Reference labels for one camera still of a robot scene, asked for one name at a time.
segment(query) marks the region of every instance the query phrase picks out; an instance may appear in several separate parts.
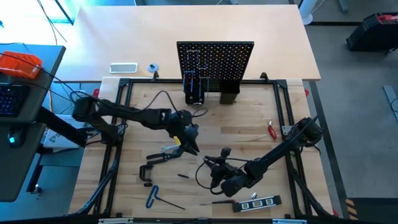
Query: computer keyboard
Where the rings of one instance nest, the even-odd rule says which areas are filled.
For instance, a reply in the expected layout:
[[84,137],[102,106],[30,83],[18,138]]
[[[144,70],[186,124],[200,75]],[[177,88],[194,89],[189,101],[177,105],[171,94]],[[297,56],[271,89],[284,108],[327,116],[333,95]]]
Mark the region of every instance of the computer keyboard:
[[0,116],[17,117],[28,93],[28,86],[0,83]]

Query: pegboard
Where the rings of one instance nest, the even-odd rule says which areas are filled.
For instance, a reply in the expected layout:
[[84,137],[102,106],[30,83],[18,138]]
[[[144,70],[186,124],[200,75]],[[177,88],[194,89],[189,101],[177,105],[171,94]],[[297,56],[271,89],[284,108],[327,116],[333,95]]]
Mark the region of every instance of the pegboard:
[[200,82],[204,91],[220,92],[222,81],[240,83],[254,42],[177,42],[184,88]]

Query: wooden table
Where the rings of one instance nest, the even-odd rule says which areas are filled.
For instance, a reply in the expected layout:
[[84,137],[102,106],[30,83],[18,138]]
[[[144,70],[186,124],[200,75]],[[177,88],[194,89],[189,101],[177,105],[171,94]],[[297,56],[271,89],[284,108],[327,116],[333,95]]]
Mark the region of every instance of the wooden table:
[[301,78],[320,74],[296,5],[81,7],[57,77],[100,82],[111,63],[137,62],[131,77],[181,78],[177,41],[254,41],[244,78]]
[[[111,101],[116,99],[119,78],[103,79],[100,98]],[[288,80],[289,95],[294,120],[310,116],[307,100],[301,80]],[[159,90],[167,90],[179,110],[193,111],[184,101],[181,85],[177,84],[134,84],[131,104],[138,108],[145,107]],[[219,94],[210,93],[205,101],[209,112],[194,119],[199,125],[197,143],[199,156],[185,153],[179,159],[159,164],[152,170],[154,184],[158,185],[159,196],[165,200],[186,208],[181,210],[166,203],[155,201],[152,208],[145,207],[150,187],[144,187],[139,180],[139,167],[146,163],[145,157],[159,153],[162,146],[171,146],[175,142],[164,130],[153,131],[141,124],[128,121],[129,127],[124,136],[121,163],[119,166],[116,190],[114,193],[112,213],[123,212],[125,217],[158,217],[158,218],[283,218],[284,214],[293,214],[290,198],[289,182],[285,160],[280,159],[271,165],[264,178],[251,189],[242,189],[232,198],[238,201],[249,200],[253,192],[259,197],[280,195],[282,205],[243,213],[233,213],[231,205],[207,205],[200,203],[226,199],[224,195],[214,196],[195,182],[195,171],[205,155],[219,156],[223,147],[231,147],[231,157],[253,159],[268,153],[281,142],[278,115],[276,111],[273,88],[269,85],[241,85],[241,93],[233,105],[220,105]],[[165,95],[160,95],[152,108],[170,108]],[[278,139],[270,136],[252,140],[267,134],[267,124],[274,121]],[[73,194],[70,212],[83,206],[98,185],[105,146],[92,144],[85,149],[78,180]],[[309,148],[302,153],[307,184],[324,208],[331,212],[330,198],[323,175],[322,164],[318,151]],[[232,161],[239,166],[242,163]],[[177,174],[188,175],[189,179],[178,177]],[[198,179],[203,185],[211,181],[210,169],[206,166],[199,171]],[[102,209],[105,207],[106,193]],[[304,211],[302,194],[298,193],[300,208]]]

